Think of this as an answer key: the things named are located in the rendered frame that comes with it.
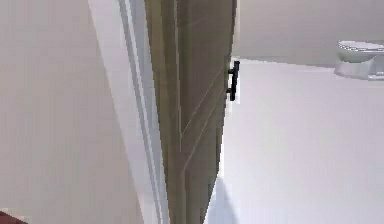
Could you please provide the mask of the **brown wooden room door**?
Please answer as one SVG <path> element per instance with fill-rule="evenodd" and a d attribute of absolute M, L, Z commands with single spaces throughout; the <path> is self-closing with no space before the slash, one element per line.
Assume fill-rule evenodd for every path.
<path fill-rule="evenodd" d="M 169 224 L 204 224 L 219 172 L 236 0 L 144 0 Z"/>

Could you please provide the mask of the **white toilet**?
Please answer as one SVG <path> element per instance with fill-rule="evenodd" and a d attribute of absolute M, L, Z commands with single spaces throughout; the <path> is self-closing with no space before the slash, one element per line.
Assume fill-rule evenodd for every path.
<path fill-rule="evenodd" d="M 334 73 L 359 80 L 384 81 L 384 44 L 343 40 L 338 42 Z"/>

